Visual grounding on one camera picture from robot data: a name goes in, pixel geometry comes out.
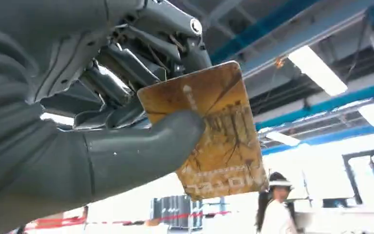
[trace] white shirt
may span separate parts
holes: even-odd
[[[289,210],[277,200],[271,201],[264,213],[260,234],[297,234]]]

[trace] woman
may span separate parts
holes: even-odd
[[[257,231],[260,234],[297,234],[294,219],[283,203],[291,184],[280,173],[269,177],[269,191],[260,192],[257,211]]]

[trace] red barrier tape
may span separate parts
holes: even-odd
[[[209,213],[209,214],[203,214],[202,212],[199,213],[192,213],[192,214],[179,214],[179,215],[172,215],[172,216],[166,216],[162,218],[156,219],[157,221],[163,221],[163,220],[171,220],[176,218],[187,218],[187,217],[214,217],[215,215],[225,215],[231,213],[230,211],[222,211],[222,212],[216,212],[216,213]],[[43,218],[40,219],[40,223],[50,223],[50,222],[67,222],[63,224],[56,224],[56,225],[48,225],[44,227],[27,227],[25,230],[37,230],[37,229],[54,229],[54,228],[62,228],[62,227],[70,227],[70,226],[76,226],[76,225],[83,225],[83,224],[122,224],[124,226],[129,225],[143,225],[148,220],[140,220],[140,221],[113,221],[113,222],[86,222],[86,217],[72,217],[72,218]]]

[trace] ceiling light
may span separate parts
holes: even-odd
[[[279,132],[269,132],[266,137],[290,146],[297,146],[300,143],[300,140]]]
[[[41,115],[41,119],[52,119],[55,123],[64,124],[64,125],[74,125],[74,118],[59,116],[50,113],[44,113]]]
[[[361,106],[358,109],[359,113],[374,126],[374,104]]]
[[[330,96],[339,95],[348,89],[309,46],[290,53],[288,58]]]

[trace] robotic hand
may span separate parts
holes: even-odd
[[[0,234],[171,173],[200,139],[205,126],[189,111],[145,130],[117,129],[122,118],[107,118],[107,128],[65,132],[40,119],[39,101],[77,79],[110,110],[125,97],[118,94],[159,80],[120,46],[123,35],[172,58],[170,74],[178,64],[185,72],[211,65],[197,20],[167,1],[0,0]],[[131,89],[105,85],[111,81],[99,78],[97,59],[116,65]],[[131,97],[128,103],[139,102]]]

